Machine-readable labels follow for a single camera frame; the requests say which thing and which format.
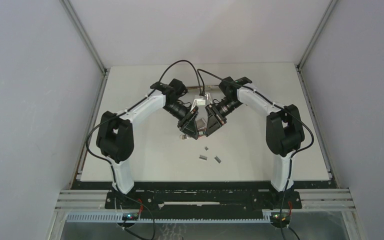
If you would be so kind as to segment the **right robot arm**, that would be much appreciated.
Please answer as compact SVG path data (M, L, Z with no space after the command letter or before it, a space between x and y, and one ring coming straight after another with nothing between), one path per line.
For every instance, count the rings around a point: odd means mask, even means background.
M206 136L210 136L227 123L227 116L235 109L246 105L266 118L265 141L273 153L271 185L275 189L269 194L269 203L282 208L289 201L286 190L293 185L291 180L293 158L305 140L299 109L291 104L279 106L258 92L247 77L237 80L227 77L218 85L224 98L205 106L207 113Z

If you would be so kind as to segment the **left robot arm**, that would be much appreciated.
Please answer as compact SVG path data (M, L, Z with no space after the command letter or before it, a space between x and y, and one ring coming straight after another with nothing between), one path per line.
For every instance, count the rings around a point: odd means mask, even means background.
M134 128L154 112L164 109L178 120L177 128L192 139L199 138L196 123L198 107L186 107L180 102L188 90L182 81L173 79L169 84L160 81L150 87L151 91L132 107L118 113L106 111L100 120L96 146L113 174L113 188L118 191L117 202L129 209L136 203L137 196L132 192L134 180L129 158L134 151Z

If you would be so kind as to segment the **staple box tray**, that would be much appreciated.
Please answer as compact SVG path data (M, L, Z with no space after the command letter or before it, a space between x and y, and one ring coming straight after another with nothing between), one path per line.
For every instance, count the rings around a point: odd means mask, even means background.
M205 129L207 127L207 122L204 118L197 119L195 123L198 130Z

